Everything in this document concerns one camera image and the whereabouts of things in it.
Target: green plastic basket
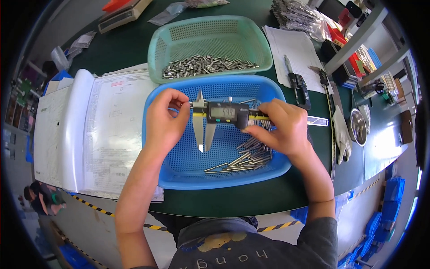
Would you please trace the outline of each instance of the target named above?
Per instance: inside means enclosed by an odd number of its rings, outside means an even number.
[[[157,84],[185,80],[190,77],[163,78],[163,68],[169,62],[200,55],[248,60],[258,68],[229,70],[220,74],[255,74],[272,67],[273,59],[266,37],[249,18],[242,16],[207,16],[170,23],[152,36],[148,49],[151,80]]]

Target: person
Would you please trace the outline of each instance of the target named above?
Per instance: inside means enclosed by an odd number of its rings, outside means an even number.
[[[180,91],[166,89],[147,110],[146,142],[115,210],[115,230],[124,269],[157,268],[142,226],[162,162],[187,125],[188,101]],[[307,112],[278,99],[262,103],[259,109],[269,115],[277,128],[268,132],[253,125],[242,131],[287,155],[303,177],[309,210],[297,245],[260,235],[256,227],[241,218],[200,219],[179,231],[178,250],[170,268],[337,268],[333,184],[307,140]]]
[[[52,198],[48,196],[57,190],[56,187],[45,183],[34,181],[30,186],[24,188],[24,198],[30,202],[31,207],[40,215],[57,215],[62,209],[66,208],[66,203],[56,205]]]

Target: white work glove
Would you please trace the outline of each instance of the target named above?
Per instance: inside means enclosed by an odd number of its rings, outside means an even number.
[[[358,107],[358,110],[360,110],[361,114],[364,117],[364,122],[366,125],[366,132],[367,134],[370,133],[370,109],[368,105],[361,105]]]
[[[338,164],[341,164],[344,160],[344,156],[349,160],[352,151],[352,140],[348,132],[348,127],[345,122],[345,118],[340,112],[339,106],[336,106],[336,111],[333,114],[333,124],[335,125],[335,136],[336,144],[339,147],[339,159]]]

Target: metal bowl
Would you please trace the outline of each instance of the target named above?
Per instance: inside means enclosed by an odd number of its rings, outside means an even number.
[[[347,125],[352,141],[363,147],[367,140],[366,123],[358,109],[354,108],[351,111],[351,116],[347,121]]]

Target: green workbench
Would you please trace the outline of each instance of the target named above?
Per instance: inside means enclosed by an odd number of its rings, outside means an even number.
[[[134,22],[120,26],[105,34],[98,33],[88,49],[73,60],[70,75],[85,68],[102,75],[147,62],[147,50],[152,34],[158,26],[147,22],[164,10],[173,0],[154,0]],[[252,19],[258,26],[279,25],[270,12],[271,0],[231,0],[231,4],[207,9],[187,9],[174,21],[210,15],[241,15]],[[63,48],[67,48],[81,34],[97,31],[97,20],[86,26]],[[258,75],[277,82],[275,67]],[[293,91],[280,85],[287,102],[295,103]],[[351,110],[351,91],[338,87],[345,116]],[[312,109],[309,115],[330,118],[324,94],[309,92]],[[368,104],[355,95],[357,105]],[[333,182],[335,195],[349,191],[370,179],[391,162],[406,146],[399,144],[400,108],[388,107],[382,97],[374,97],[371,111],[371,132],[364,147],[353,143],[349,162],[336,165]],[[330,173],[332,151],[329,127],[309,126],[315,152]],[[284,175],[244,186],[210,190],[164,190],[165,201],[152,204],[150,210],[183,216],[234,217],[251,216],[292,210],[307,205],[306,193],[299,171],[292,167]]]

